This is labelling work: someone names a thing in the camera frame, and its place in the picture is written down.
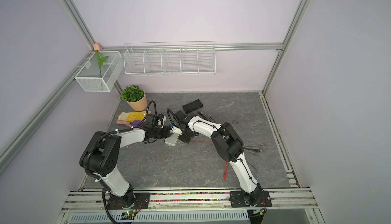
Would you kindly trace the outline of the white network switch box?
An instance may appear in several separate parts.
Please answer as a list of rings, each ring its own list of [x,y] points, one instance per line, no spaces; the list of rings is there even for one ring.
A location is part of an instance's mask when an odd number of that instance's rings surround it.
[[[174,147],[177,144],[177,142],[178,142],[179,136],[180,136],[179,134],[173,133],[170,137],[165,139],[166,145]]]

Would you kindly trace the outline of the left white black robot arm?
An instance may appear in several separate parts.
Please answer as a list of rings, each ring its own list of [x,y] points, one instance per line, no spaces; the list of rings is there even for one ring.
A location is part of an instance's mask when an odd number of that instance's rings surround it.
[[[173,135],[168,126],[144,130],[127,128],[112,132],[97,131],[82,153],[79,165],[85,173],[103,187],[104,194],[121,208],[131,208],[136,202],[133,187],[124,179],[117,167],[120,149],[134,143],[149,143],[149,139],[165,139]]]

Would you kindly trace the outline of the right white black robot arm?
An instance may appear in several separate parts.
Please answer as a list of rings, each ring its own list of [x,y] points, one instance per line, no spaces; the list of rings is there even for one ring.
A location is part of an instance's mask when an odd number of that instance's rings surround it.
[[[181,111],[169,115],[169,119],[175,128],[180,129],[185,137],[184,141],[190,141],[199,134],[212,140],[218,155],[231,165],[239,180],[243,194],[241,203],[252,207],[266,206],[266,193],[249,169],[243,141],[231,124],[214,123],[196,115],[186,115]]]

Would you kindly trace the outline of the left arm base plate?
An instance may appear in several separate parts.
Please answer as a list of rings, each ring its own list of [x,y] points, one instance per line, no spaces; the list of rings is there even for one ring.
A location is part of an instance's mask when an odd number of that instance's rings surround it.
[[[128,210],[128,209],[147,209],[151,193],[149,192],[134,192],[126,196],[115,196],[110,194],[107,200],[109,210]]]

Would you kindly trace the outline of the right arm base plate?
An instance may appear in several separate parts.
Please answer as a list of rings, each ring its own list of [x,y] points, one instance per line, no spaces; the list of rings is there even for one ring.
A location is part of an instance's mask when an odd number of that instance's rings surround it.
[[[272,206],[269,192],[265,190],[256,193],[247,193],[242,190],[230,191],[229,201],[233,208]]]

